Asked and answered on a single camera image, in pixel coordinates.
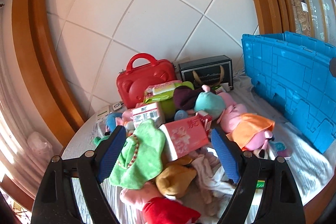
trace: red bear-shaped case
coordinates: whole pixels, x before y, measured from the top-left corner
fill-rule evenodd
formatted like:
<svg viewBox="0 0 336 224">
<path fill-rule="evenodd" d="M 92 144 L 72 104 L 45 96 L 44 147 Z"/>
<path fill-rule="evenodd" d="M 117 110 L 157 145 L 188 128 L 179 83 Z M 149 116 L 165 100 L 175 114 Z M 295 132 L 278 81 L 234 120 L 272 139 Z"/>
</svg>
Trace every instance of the red bear-shaped case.
<svg viewBox="0 0 336 224">
<path fill-rule="evenodd" d="M 133 62 L 139 58 L 147 59 L 150 63 L 133 68 Z M 156 60 L 150 54 L 139 53 L 128 62 L 126 71 L 118 75 L 117 87 L 126 107 L 134 108 L 143 101 L 144 91 L 150 85 L 172 80 L 176 80 L 172 63 L 166 59 Z"/>
</svg>

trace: black box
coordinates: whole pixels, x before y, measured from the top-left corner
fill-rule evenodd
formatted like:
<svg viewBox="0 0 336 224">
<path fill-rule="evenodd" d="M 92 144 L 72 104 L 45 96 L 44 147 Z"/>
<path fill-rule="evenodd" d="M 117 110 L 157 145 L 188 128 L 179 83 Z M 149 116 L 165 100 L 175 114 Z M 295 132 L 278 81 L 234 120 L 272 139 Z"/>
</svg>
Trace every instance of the black box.
<svg viewBox="0 0 336 224">
<path fill-rule="evenodd" d="M 195 80 L 193 71 L 199 76 L 202 84 L 214 85 L 219 82 L 221 67 L 224 69 L 224 78 L 221 83 L 228 83 L 230 90 L 233 90 L 232 60 L 225 55 L 202 58 L 179 64 L 179 71 L 183 81 L 190 81 L 195 88 L 201 85 Z"/>
</svg>

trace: blue plastic crate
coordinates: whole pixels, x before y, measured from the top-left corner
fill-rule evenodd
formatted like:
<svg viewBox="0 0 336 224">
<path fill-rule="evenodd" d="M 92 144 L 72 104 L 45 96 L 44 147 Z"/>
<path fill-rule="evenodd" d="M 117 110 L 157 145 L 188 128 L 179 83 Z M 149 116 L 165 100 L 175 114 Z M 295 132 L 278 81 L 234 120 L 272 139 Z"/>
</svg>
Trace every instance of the blue plastic crate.
<svg viewBox="0 0 336 224">
<path fill-rule="evenodd" d="M 245 34 L 241 41 L 256 93 L 325 152 L 336 133 L 336 78 L 329 71 L 335 48 L 289 32 Z"/>
</svg>

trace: pink pig plush toy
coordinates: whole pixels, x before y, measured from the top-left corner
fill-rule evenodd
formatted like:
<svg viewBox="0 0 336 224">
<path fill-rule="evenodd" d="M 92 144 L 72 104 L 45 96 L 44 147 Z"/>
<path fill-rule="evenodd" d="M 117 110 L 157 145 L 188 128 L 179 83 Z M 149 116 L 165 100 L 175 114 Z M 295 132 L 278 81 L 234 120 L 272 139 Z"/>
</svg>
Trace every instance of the pink pig plush toy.
<svg viewBox="0 0 336 224">
<path fill-rule="evenodd" d="M 142 211 L 148 224 L 190 224 L 201 216 L 178 201 L 163 197 L 151 182 L 146 182 L 140 190 L 122 189 L 120 200 Z"/>
<path fill-rule="evenodd" d="M 265 150 L 268 140 L 273 137 L 274 121 L 247 113 L 243 104 L 231 105 L 217 120 L 228 138 L 235 141 L 242 150 Z"/>
</svg>

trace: pink tissue box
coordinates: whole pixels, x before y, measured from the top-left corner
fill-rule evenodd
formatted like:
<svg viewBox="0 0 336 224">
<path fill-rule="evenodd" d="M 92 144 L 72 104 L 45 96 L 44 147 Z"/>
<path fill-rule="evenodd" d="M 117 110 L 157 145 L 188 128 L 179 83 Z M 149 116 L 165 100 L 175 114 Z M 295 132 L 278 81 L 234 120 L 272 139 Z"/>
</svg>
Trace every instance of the pink tissue box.
<svg viewBox="0 0 336 224">
<path fill-rule="evenodd" d="M 165 153 L 169 161 L 177 160 L 209 143 L 199 117 L 165 123 L 160 129 L 166 135 Z"/>
</svg>

